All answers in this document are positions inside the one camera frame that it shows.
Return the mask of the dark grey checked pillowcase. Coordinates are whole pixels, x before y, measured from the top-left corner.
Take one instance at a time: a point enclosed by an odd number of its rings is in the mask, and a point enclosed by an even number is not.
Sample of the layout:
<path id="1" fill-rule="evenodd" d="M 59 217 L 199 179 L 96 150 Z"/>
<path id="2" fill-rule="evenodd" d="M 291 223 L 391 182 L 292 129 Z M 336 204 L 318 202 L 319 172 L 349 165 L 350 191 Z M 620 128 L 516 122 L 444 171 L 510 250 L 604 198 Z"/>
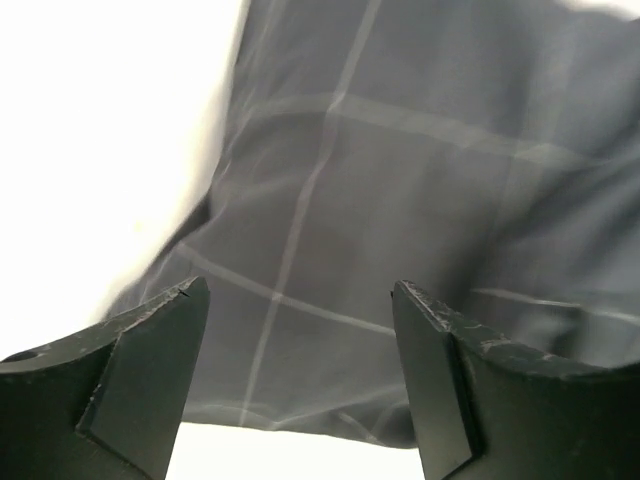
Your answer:
<path id="1" fill-rule="evenodd" d="M 639 357 L 639 24 L 556 1 L 255 1 L 207 197 L 125 292 L 201 276 L 191 423 L 410 448 L 410 280 L 505 337 Z"/>

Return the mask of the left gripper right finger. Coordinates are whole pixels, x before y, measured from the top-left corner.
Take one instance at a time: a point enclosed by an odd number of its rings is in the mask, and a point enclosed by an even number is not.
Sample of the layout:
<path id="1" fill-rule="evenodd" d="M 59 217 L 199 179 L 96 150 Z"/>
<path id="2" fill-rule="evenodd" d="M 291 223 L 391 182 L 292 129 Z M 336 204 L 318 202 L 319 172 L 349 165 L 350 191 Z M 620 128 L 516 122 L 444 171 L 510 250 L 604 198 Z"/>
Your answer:
<path id="1" fill-rule="evenodd" d="M 639 367 L 601 368 L 504 337 L 408 281 L 396 340 L 428 479 L 635 479 Z"/>

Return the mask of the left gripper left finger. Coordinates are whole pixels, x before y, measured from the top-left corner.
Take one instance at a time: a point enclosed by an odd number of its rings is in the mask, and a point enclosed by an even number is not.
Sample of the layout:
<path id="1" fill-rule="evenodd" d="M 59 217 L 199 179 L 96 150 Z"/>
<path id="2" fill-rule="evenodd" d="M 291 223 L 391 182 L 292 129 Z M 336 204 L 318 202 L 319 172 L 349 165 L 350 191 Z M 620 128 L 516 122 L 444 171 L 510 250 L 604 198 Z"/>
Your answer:
<path id="1" fill-rule="evenodd" d="M 192 278 L 2 361 L 2 479 L 165 478 L 208 309 Z"/>

